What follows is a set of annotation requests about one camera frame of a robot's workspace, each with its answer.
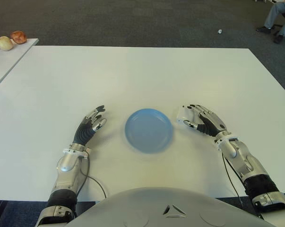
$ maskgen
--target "cable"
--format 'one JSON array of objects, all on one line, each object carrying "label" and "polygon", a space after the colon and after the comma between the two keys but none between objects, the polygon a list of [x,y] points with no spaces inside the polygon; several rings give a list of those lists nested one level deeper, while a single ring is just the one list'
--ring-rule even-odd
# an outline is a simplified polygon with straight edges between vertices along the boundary
[{"label": "cable", "polygon": [[87,177],[88,177],[87,175],[88,175],[88,173],[89,173],[89,171],[90,171],[90,155],[89,155],[89,153],[87,153],[87,159],[88,159],[88,162],[87,162],[87,171],[86,171],[86,175],[84,175],[84,176],[86,176],[86,177],[85,177],[85,180],[84,180],[84,182],[82,183],[80,189],[79,189],[78,192],[77,192],[77,197],[78,197],[78,195],[79,195],[79,193],[80,193],[82,187],[85,185],[86,180],[87,180]]},{"label": "cable", "polygon": [[225,160],[224,160],[224,155],[223,155],[223,153],[222,153],[222,159],[223,159],[223,163],[224,163],[224,167],[225,167],[225,170],[226,170],[226,173],[227,173],[228,179],[229,179],[229,181],[231,182],[231,184],[232,184],[232,186],[233,186],[233,189],[235,190],[235,192],[236,192],[236,194],[237,194],[237,196],[238,196],[239,202],[241,203],[241,206],[242,206],[242,209],[243,209],[243,202],[242,202],[242,200],[241,200],[241,198],[240,198],[240,196],[239,196],[239,194],[238,194],[238,192],[237,192],[237,190],[236,190],[235,186],[233,185],[232,180],[231,180],[231,178],[230,178],[230,176],[229,176],[229,174],[228,174],[228,171],[227,171],[227,168],[226,168],[226,164],[225,164]]},{"label": "cable", "polygon": [[227,160],[227,158],[226,158],[226,161],[227,161],[228,165],[232,168],[232,170],[234,171],[234,173],[236,174],[236,176],[239,178],[239,180],[241,181],[241,183],[244,185],[244,183],[243,183],[241,177],[237,174],[237,172],[235,171],[235,169],[233,168],[233,166],[230,164],[230,162]]},{"label": "cable", "polygon": [[101,184],[100,184],[95,178],[93,178],[93,177],[91,177],[91,176],[87,176],[87,177],[90,178],[91,180],[95,181],[95,182],[99,185],[99,187],[101,188],[101,190],[102,190],[103,193],[104,193],[104,197],[106,198],[106,194],[105,194],[104,188],[101,186]]},{"label": "cable", "polygon": [[101,190],[102,190],[103,193],[104,193],[104,197],[107,198],[107,197],[106,197],[106,193],[105,193],[105,191],[104,191],[104,188],[101,186],[101,184],[100,184],[95,178],[93,178],[93,177],[91,177],[91,176],[88,175],[88,173],[89,173],[89,171],[90,171],[90,155],[89,155],[89,153],[87,153],[87,166],[88,166],[88,168],[87,168],[87,173],[86,173],[86,174],[84,174],[84,173],[82,172],[82,170],[80,169],[81,174],[82,174],[83,176],[85,176],[86,178],[85,178],[84,183],[83,183],[82,186],[80,187],[80,189],[79,189],[77,195],[79,194],[81,188],[82,188],[83,185],[85,184],[86,179],[87,179],[87,178],[90,178],[91,180],[95,181],[95,182],[100,186]]}]

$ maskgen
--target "table top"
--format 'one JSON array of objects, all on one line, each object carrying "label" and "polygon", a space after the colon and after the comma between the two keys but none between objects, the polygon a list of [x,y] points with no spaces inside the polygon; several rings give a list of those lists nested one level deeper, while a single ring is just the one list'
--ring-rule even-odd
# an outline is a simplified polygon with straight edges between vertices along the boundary
[{"label": "table top", "polygon": [[[62,150],[102,104],[108,122],[88,143],[89,174],[109,196],[148,186],[235,196],[213,137],[176,123],[188,104],[217,113],[285,192],[285,90],[250,50],[34,46],[0,84],[0,199],[48,200]],[[127,142],[125,122],[142,108],[172,122],[164,152],[143,154]],[[78,199],[102,198],[87,181]]]},{"label": "table top", "polygon": [[38,42],[38,39],[27,39],[27,42],[21,45],[16,44],[13,40],[13,49],[3,51],[0,49],[0,82],[13,69],[25,53]]}]

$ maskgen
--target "gray trousers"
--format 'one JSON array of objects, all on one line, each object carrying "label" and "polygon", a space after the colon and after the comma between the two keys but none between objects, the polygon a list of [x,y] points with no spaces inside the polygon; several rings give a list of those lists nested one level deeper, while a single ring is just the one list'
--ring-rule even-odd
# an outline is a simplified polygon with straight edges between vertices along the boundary
[{"label": "gray trousers", "polygon": [[[276,17],[280,13],[285,13],[285,2],[278,2],[273,5],[273,7],[270,9],[268,17],[266,18],[264,26],[267,28],[271,28],[274,25]],[[285,36],[285,24],[280,30],[279,35]]]}]

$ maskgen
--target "blue plate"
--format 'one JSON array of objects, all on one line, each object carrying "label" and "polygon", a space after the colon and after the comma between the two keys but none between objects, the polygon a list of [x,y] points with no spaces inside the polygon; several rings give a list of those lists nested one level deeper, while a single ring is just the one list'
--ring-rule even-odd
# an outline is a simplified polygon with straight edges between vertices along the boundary
[{"label": "blue plate", "polygon": [[133,113],[125,124],[129,143],[144,153],[162,151],[172,139],[170,120],[160,111],[142,109]]}]

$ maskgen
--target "small white object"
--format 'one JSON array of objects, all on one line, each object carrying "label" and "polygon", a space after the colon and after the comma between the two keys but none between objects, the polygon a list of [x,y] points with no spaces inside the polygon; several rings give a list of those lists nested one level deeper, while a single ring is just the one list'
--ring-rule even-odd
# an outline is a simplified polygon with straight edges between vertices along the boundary
[{"label": "small white object", "polygon": [[193,111],[191,111],[190,109],[186,108],[185,106],[181,106],[179,108],[179,111],[178,111],[178,114],[177,114],[177,118],[176,118],[176,121],[178,124],[183,124],[183,121],[184,120],[188,120],[188,121],[193,121],[194,119],[194,113]]}]

